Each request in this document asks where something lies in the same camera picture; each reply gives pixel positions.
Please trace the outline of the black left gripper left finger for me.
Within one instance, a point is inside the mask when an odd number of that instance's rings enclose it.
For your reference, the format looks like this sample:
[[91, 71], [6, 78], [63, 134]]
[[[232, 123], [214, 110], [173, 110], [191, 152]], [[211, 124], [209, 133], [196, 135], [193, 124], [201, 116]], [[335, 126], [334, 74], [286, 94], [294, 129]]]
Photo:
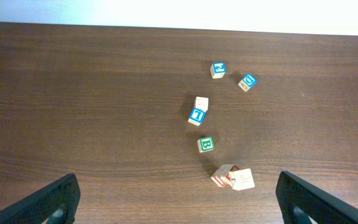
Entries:
[[67, 174], [0, 211], [0, 223], [75, 222], [80, 201], [75, 174]]

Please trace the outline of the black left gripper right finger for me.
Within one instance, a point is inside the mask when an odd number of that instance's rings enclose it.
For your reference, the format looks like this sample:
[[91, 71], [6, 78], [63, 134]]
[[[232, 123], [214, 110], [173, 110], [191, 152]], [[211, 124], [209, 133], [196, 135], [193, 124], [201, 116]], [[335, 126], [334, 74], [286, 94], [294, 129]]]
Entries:
[[358, 208], [288, 171], [280, 173], [275, 192], [285, 224], [358, 224]]

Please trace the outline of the wooden block with elephant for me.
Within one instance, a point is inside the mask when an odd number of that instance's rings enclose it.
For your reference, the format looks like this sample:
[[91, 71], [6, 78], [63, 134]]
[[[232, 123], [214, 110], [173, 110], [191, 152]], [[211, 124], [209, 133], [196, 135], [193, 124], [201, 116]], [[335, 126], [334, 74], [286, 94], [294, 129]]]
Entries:
[[246, 190], [255, 187], [250, 169], [235, 170], [229, 172], [231, 187], [233, 190]]

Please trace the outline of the wooden block number 8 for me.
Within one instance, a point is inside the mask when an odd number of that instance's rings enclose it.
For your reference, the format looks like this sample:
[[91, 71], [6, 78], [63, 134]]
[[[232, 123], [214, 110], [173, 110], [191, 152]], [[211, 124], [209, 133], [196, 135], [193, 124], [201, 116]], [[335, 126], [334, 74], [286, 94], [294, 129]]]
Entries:
[[232, 186], [232, 180], [229, 176], [231, 171], [239, 170], [235, 164], [221, 165], [211, 176], [211, 180], [219, 187]]

